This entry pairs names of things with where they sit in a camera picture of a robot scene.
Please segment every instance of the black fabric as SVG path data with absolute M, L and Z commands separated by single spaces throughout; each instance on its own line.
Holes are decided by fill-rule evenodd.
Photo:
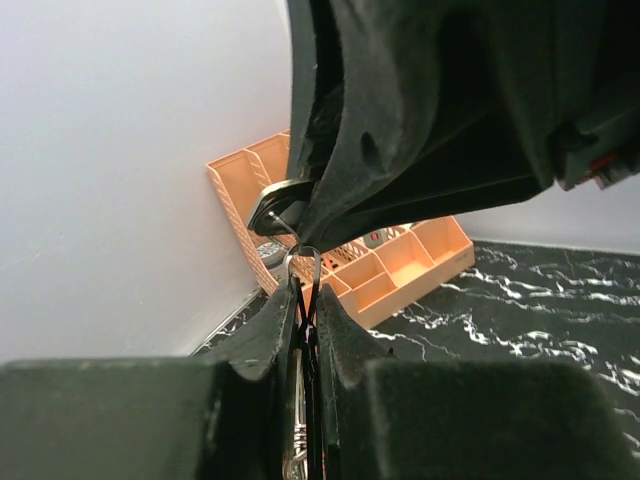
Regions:
M 0 368 L 2 480 L 267 480 L 292 448 L 296 298 L 190 358 Z
M 328 478 L 640 478 L 609 399 L 576 366 L 391 358 L 324 287 Z
M 311 12 L 299 3 L 290 1 L 287 175 L 318 180 L 298 234 L 321 251 L 548 188 L 550 135 L 639 63 L 639 2 L 317 0 Z M 402 208 L 386 210 L 389 201 Z

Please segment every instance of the plastic organizer compartment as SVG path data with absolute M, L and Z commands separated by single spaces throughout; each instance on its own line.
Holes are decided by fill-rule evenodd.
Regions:
M 270 240 L 245 224 L 262 189 L 285 179 L 288 154 L 289 136 L 281 133 L 207 165 L 249 265 L 269 294 L 277 281 L 256 248 Z M 388 240 L 375 249 L 357 239 L 322 256 L 321 284 L 333 288 L 347 313 L 364 328 L 377 326 L 475 262 L 473 244 L 453 217 L 385 230 Z M 293 246 L 291 236 L 279 240 Z M 292 261 L 306 301 L 313 268 L 311 258 Z

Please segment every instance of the marble pattern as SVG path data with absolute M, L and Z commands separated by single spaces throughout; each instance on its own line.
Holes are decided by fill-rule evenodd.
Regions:
M 476 242 L 476 266 L 370 333 L 404 359 L 555 359 L 592 372 L 640 461 L 640 257 Z M 246 323 L 245 308 L 205 350 Z

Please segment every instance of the metal ring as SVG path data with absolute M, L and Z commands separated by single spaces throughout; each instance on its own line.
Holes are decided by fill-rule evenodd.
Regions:
M 296 244 L 293 247 L 291 247 L 289 249 L 289 251 L 287 252 L 287 256 L 284 258 L 284 268 L 287 272 L 287 282 L 289 285 L 291 285 L 291 277 L 292 277 L 292 273 L 291 273 L 291 260 L 293 260 L 293 256 L 295 254 L 299 254 L 299 252 L 302 252 L 304 250 L 311 250 L 311 252 L 313 253 L 313 260 L 314 260 L 314 269 L 313 269 L 313 287 L 312 287 L 312 291 L 315 289 L 320 289 L 320 276 L 322 274 L 322 259 L 320 257 L 320 252 L 318 250 L 316 250 L 313 247 L 309 247 L 309 246 L 303 246 L 300 244 Z

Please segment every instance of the black felt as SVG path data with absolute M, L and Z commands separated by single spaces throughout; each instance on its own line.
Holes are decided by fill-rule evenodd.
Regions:
M 548 188 L 557 170 L 549 135 L 589 111 L 596 77 L 601 84 L 611 80 L 602 73 L 611 53 L 602 51 L 603 24 L 611 23 L 611 12 L 616 11 L 611 5 L 624 2 L 315 3 L 330 7 L 335 26 L 331 15 L 314 23 L 312 17 L 297 15 L 298 9 L 291 8 L 291 22 L 297 27 L 291 124 L 295 146 L 288 173 L 313 171 L 314 179 L 321 175 L 298 233 L 302 241 L 325 251 L 363 231 L 523 201 Z M 322 53 L 342 61 L 318 61 L 316 71 L 310 72 L 306 60 L 315 58 L 316 51 L 297 32 L 314 30 L 317 39 L 333 39 L 333 33 L 326 33 L 333 29 L 340 44 L 333 47 L 333 55 L 326 48 Z M 627 26 L 625 31 L 629 30 L 633 26 Z M 633 62 L 627 62 L 628 68 Z M 624 73 L 624 66 L 617 65 L 615 72 Z M 329 69 L 340 70 L 342 85 L 334 85 L 337 77 Z M 333 81 L 331 91 L 323 88 L 327 77 Z M 296 85 L 302 81 L 306 92 L 315 85 L 313 100 L 295 95 L 303 89 Z M 341 92 L 341 115 L 335 114 L 332 91 Z M 308 112 L 310 103 L 314 118 L 298 121 L 304 117 L 298 113 Z M 482 142 L 464 135 L 482 122 L 486 128 L 475 130 L 482 132 Z M 311 124 L 323 128 L 314 130 Z M 455 147 L 449 156 L 433 148 L 447 143 Z M 504 145 L 499 157 L 492 146 L 496 143 Z M 311 159 L 313 145 L 322 154 Z M 443 162 L 455 164 L 456 174 L 450 174 L 451 168 L 439 168 Z M 421 167 L 416 173 L 409 173 L 417 164 Z M 481 176 L 474 172 L 478 166 Z M 417 174 L 425 171 L 428 188 L 425 176 Z M 405 177 L 393 190 L 403 173 L 412 181 Z M 505 182 L 513 188 L 505 188 Z M 392 196 L 384 194 L 386 189 L 406 207 L 383 212 L 386 215 L 375 209 L 358 211 L 376 195 L 384 208 Z M 413 201 L 421 195 L 427 200 Z M 398 212 L 405 218 L 398 218 Z
M 609 400 L 577 367 L 378 361 L 366 368 L 372 442 L 387 472 L 379 478 L 638 478 Z

